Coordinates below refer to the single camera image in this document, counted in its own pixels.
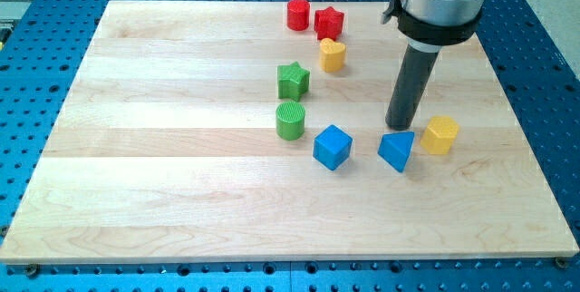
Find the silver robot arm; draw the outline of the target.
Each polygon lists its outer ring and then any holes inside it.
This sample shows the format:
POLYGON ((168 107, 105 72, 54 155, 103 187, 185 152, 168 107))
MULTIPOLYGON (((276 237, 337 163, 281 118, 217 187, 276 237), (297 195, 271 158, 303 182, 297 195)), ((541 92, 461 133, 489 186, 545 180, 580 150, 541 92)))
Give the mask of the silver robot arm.
POLYGON ((390 0, 382 23, 397 28, 413 49, 435 54, 444 46, 467 41, 477 30, 484 0, 390 0))

